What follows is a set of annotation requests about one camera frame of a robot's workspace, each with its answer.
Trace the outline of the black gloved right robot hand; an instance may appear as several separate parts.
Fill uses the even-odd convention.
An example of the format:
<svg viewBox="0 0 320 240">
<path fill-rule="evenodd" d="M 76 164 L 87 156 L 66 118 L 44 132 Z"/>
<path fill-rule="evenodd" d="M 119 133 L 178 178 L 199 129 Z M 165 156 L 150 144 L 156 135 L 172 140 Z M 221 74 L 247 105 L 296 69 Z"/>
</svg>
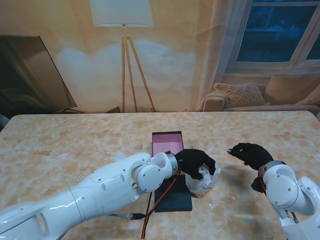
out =
<svg viewBox="0 0 320 240">
<path fill-rule="evenodd" d="M 233 148 L 229 148 L 227 153 L 243 161 L 245 166 L 257 171 L 261 166 L 274 160 L 265 148 L 249 142 L 238 143 Z"/>
</svg>

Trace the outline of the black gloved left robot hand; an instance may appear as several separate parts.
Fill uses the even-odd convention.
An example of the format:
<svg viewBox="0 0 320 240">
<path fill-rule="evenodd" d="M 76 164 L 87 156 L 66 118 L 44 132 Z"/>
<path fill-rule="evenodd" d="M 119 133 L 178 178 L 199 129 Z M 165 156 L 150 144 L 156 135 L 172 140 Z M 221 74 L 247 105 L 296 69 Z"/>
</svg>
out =
<svg viewBox="0 0 320 240">
<path fill-rule="evenodd" d="M 216 162 L 213 158 L 207 155 L 203 150 L 199 149 L 183 149 L 174 155 L 180 169 L 191 176 L 192 179 L 201 180 L 202 174 L 199 173 L 199 168 L 202 165 L 208 167 L 210 175 L 214 175 L 216 171 Z"/>
</svg>

